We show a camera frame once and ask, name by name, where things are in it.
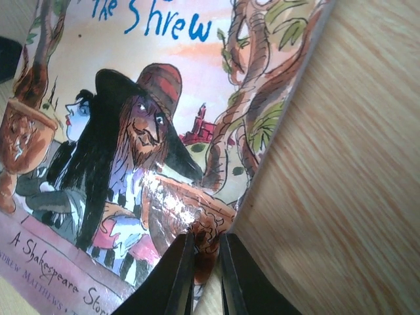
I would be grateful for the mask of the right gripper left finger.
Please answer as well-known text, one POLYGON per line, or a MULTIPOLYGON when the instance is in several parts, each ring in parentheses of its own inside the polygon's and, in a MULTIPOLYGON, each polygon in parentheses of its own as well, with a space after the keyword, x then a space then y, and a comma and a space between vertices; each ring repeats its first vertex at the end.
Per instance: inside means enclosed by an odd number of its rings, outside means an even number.
POLYGON ((193 313, 194 235, 180 234, 144 283, 114 315, 193 313))

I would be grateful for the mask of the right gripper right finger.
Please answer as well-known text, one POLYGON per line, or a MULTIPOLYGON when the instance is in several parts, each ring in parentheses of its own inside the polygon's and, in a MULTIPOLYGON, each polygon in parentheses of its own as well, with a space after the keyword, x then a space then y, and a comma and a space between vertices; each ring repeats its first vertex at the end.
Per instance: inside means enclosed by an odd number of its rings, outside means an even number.
POLYGON ((270 283, 237 235, 221 236, 219 258, 224 314, 301 315, 270 283))

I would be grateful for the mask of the pink illustrated book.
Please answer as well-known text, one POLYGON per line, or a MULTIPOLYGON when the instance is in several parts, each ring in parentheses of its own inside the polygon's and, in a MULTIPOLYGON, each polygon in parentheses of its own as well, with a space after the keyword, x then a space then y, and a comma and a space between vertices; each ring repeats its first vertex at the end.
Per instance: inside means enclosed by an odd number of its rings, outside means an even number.
POLYGON ((111 314, 193 233, 197 303, 333 1, 38 1, 1 118, 1 275, 111 314))

